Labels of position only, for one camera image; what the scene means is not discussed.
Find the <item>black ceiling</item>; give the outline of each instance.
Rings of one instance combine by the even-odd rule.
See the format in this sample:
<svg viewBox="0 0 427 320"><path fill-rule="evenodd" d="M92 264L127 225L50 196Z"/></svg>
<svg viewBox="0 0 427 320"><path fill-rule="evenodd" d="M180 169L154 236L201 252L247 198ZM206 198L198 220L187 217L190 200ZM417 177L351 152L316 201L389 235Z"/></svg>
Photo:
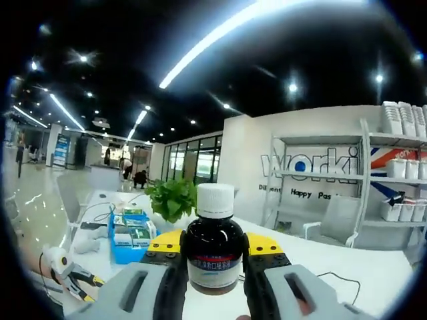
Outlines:
<svg viewBox="0 0 427 320"><path fill-rule="evenodd" d="M105 132L91 123L99 116L111 126L106 132L122 137L150 105L133 138L169 143L221 130L225 118L239 114L373 105L378 64L384 74L382 100L427 103L423 61L412 60L417 49L427 53L427 40L417 29L426 10L411 1L389 3L388 12L376 5L312 1L254 19L206 49L169 87L159 88L198 41L253 2L80 0L44 11L39 23L50 34L37 30L31 48L19 55L20 68L13 73L22 80L12 86L11 104L21 103L45 124L60 120L76 128L51 100L54 93L87 130ZM28 14L34 29L37 24L29 21L37 19ZM37 71L31 70L31 58ZM293 95L292 81L298 85Z"/></svg>

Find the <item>person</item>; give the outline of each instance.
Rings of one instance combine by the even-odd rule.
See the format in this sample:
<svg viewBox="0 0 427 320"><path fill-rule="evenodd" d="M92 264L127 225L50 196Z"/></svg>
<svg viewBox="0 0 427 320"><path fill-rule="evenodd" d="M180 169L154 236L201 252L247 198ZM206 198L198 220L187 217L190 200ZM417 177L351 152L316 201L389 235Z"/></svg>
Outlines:
<svg viewBox="0 0 427 320"><path fill-rule="evenodd" d="M132 172L132 162L129 159L121 158L119 167L124 170L123 178L127 180L129 174Z"/></svg>
<svg viewBox="0 0 427 320"><path fill-rule="evenodd" d="M107 148L107 150L105 150L104 165L110 164L110 157L111 157L111 150Z"/></svg>
<svg viewBox="0 0 427 320"><path fill-rule="evenodd" d="M137 184L141 184L141 189L144 189L144 185L147 183L147 171L137 172L133 177L133 187L136 188Z"/></svg>

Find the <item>floor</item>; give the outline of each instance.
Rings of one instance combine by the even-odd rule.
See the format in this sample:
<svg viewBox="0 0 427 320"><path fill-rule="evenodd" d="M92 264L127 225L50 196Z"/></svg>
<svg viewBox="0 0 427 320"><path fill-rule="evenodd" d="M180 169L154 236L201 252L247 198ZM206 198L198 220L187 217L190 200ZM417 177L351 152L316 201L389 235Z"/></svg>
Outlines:
<svg viewBox="0 0 427 320"><path fill-rule="evenodd" d="M3 150L3 188L5 198L15 195L19 210L19 221L14 227L22 230L23 242L35 254L40 254L45 243L58 246L65 235L67 216L56 178L66 175L75 187L81 204L87 203L92 189L87 182L89 171L50 168L45 165L23 164L21 178L18 179L18 166L15 162L16 149ZM133 190L130 181L122 186L124 192Z"/></svg>

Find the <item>glass wall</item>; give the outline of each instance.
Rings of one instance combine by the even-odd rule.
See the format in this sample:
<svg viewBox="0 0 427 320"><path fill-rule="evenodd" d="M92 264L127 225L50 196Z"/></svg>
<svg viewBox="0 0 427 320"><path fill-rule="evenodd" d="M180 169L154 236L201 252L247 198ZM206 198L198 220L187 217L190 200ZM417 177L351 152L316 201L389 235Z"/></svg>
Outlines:
<svg viewBox="0 0 427 320"><path fill-rule="evenodd" d="M165 148L161 179L215 183L218 179L222 136L188 141Z"/></svg>

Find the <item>white bottle cap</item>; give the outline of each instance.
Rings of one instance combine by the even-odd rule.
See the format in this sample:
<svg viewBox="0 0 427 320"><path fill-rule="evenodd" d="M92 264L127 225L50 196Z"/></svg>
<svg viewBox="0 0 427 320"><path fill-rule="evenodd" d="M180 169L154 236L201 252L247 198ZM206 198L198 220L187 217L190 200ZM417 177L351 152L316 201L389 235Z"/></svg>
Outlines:
<svg viewBox="0 0 427 320"><path fill-rule="evenodd" d="M197 186L197 214L210 219L233 215L234 187L221 183L202 183Z"/></svg>

